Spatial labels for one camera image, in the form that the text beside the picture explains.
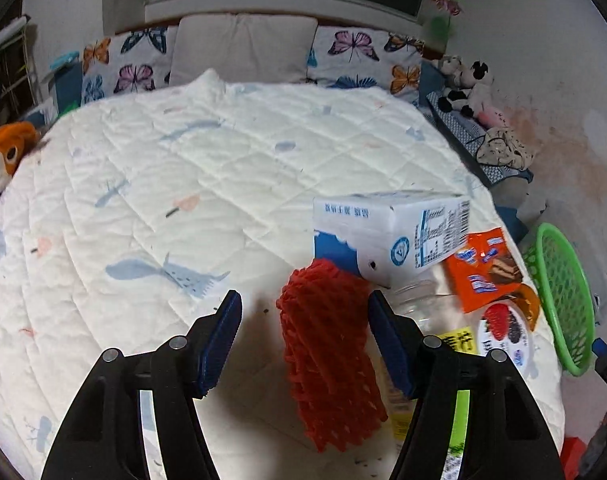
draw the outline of white quilted comforter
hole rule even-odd
[[[39,478],[103,349],[151,351],[229,288],[244,320],[220,384],[197,402],[221,477],[387,478],[391,428],[344,454],[318,454],[303,435],[274,303],[311,262],[315,195],[458,192],[472,198],[472,231],[501,225],[490,193],[415,108],[379,89],[225,84],[207,72],[85,106],[47,139],[0,200],[0,445],[26,480]],[[164,266],[181,266],[194,288]],[[560,370],[544,316],[534,342],[538,376],[527,382],[560,448]]]

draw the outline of green plastic basket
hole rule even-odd
[[[592,296],[579,259],[561,231],[547,223],[539,226],[523,259],[554,333],[559,360],[579,376],[590,364],[595,340]]]

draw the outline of red object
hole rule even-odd
[[[319,452],[359,446],[388,418],[364,351],[369,294],[365,280],[315,260],[277,300],[291,395]]]
[[[482,319],[488,322],[492,336],[501,341],[510,327],[510,310],[505,303],[495,303],[486,309]]]
[[[579,461],[586,451],[586,444],[576,436],[567,436],[561,449],[561,465],[566,480],[575,480],[579,475]]]

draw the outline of blue fish print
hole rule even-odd
[[[426,136],[423,134],[423,132],[421,130],[416,130],[412,126],[406,130],[406,134],[419,142],[426,140]]]
[[[317,58],[314,55],[314,48],[310,49],[310,54],[308,54],[308,66],[312,68],[317,68]]]
[[[247,85],[243,85],[243,86],[237,86],[237,88],[234,89],[234,94],[235,95],[254,94],[254,92],[256,92],[259,89],[260,88],[257,85],[253,85],[251,83],[251,84],[247,84]]]
[[[312,107],[311,113],[312,113],[312,115],[330,115],[332,113],[332,106],[330,106],[330,105],[315,106],[315,107]]]
[[[201,274],[168,260],[170,254],[161,267],[155,267],[141,258],[127,258],[114,265],[106,266],[106,273],[115,280],[136,280],[146,276],[162,276],[179,285],[186,293],[195,298],[203,298],[216,282],[221,282],[230,271],[219,276],[214,274]]]
[[[183,137],[185,134],[187,134],[188,132],[191,132],[192,130],[215,129],[215,128],[220,128],[221,125],[222,125],[221,121],[215,121],[212,119],[206,119],[206,120],[202,120],[202,121],[193,121],[192,123],[186,124],[186,126],[184,126],[183,128],[175,130],[171,134],[164,135],[160,140],[178,140],[181,137]]]
[[[360,79],[359,75],[357,75],[356,78],[353,79],[347,75],[343,75],[337,79],[334,85],[330,85],[328,88],[349,90],[351,88],[372,88],[373,86],[377,86],[377,81],[372,77]]]
[[[0,229],[0,260],[6,255],[6,238],[4,231]]]
[[[27,425],[30,428],[30,433],[34,436],[28,438],[28,440],[34,440],[36,444],[37,451],[40,453],[46,452],[46,441],[48,440],[48,436],[53,429],[53,423],[50,422],[50,419],[42,415],[39,419],[39,427],[34,428],[31,425]]]
[[[105,207],[108,202],[110,202],[110,199],[118,195],[119,191],[126,187],[128,184],[130,184],[129,181],[123,179],[121,182],[119,182],[119,184],[114,187],[110,187],[110,185],[108,185],[108,191],[106,191],[106,193],[103,194],[99,198],[99,200],[97,200],[97,202],[95,202],[95,207]]]
[[[277,153],[292,152],[296,146],[297,144],[294,140],[282,140],[275,144],[275,151]]]

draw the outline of butterfly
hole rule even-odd
[[[91,77],[88,78],[84,91],[84,104],[88,104],[92,101],[98,101],[99,99],[103,99],[105,97],[103,88],[101,88],[102,85],[103,78],[101,75],[97,75],[95,81],[93,81]]]
[[[138,92],[138,86],[142,85],[144,90],[154,90],[154,80],[152,79],[152,67],[150,65],[126,65],[119,71],[119,79],[115,86],[115,94],[130,89],[131,92]]]
[[[123,46],[121,47],[121,54],[129,52],[137,43],[143,38],[148,37],[152,46],[154,46],[160,53],[166,54],[166,31],[168,27],[152,27],[145,28],[144,30],[137,30],[131,32],[130,36],[126,38]]]
[[[372,88],[373,86],[377,86],[377,81],[372,77],[364,77],[363,79],[359,78],[359,74],[356,78],[351,78],[347,75],[341,76],[337,79],[337,82],[330,86],[329,88],[341,88],[343,90],[347,90],[349,88]]]
[[[400,34],[390,34],[388,42],[384,46],[386,52],[397,52],[398,50],[409,46],[415,47],[417,50],[421,50],[424,46],[423,41],[410,38],[409,36],[402,36]]]
[[[390,93],[398,94],[407,86],[417,88],[419,86],[419,75],[421,71],[418,65],[409,66],[408,70],[401,65],[392,67],[392,82],[390,83]]]
[[[317,68],[317,58],[314,55],[314,48],[311,48],[310,54],[308,54],[308,66]]]
[[[84,48],[84,75],[88,72],[90,64],[97,60],[104,65],[107,65],[110,61],[110,54],[108,53],[108,47],[110,46],[110,38],[104,38],[98,41],[94,45],[88,45]]]
[[[357,32],[357,35],[355,35],[354,32],[351,34],[347,30],[340,30],[335,34],[335,41],[332,43],[328,54],[336,56],[337,54],[343,54],[350,49],[350,59],[348,59],[348,62],[350,62],[355,49],[357,49],[358,57],[359,52],[361,52],[370,59],[379,61],[379,57],[377,56],[372,43],[372,38],[365,32]]]

